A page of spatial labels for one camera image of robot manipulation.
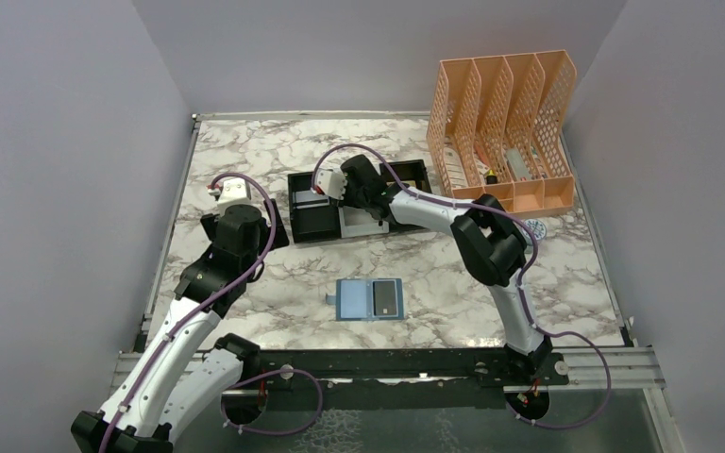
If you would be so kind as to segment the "blue card holder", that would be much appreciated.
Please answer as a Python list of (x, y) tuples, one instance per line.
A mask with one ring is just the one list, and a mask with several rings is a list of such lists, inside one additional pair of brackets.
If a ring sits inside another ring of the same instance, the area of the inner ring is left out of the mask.
[[(373, 307), (373, 283), (393, 280), (397, 291), (397, 316), (378, 317)], [(393, 321), (405, 317), (403, 284), (400, 278), (343, 278), (335, 284), (335, 293), (325, 296), (327, 305), (335, 309), (337, 321)]]

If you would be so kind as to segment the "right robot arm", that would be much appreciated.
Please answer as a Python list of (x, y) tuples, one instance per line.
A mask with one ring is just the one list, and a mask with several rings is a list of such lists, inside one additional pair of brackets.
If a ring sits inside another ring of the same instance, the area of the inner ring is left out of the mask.
[(527, 240), (515, 218), (492, 195), (458, 200), (388, 183), (371, 161), (355, 156), (333, 173), (344, 185), (317, 187), (344, 206), (368, 212), (392, 226), (416, 226), (454, 239), (468, 274), (492, 295), (503, 323), (509, 376), (529, 384), (545, 370), (551, 341), (536, 324), (523, 287)]

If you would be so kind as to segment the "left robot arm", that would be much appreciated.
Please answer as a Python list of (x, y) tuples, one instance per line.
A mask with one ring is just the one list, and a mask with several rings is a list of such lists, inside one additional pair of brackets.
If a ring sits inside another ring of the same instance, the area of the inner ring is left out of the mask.
[(160, 330), (98, 411), (82, 411), (71, 433), (82, 452), (170, 452), (195, 417), (230, 385), (259, 374), (257, 348), (219, 346), (192, 372), (196, 350), (217, 328), (265, 255), (289, 243), (275, 201), (235, 203), (201, 219), (209, 246), (179, 277)]

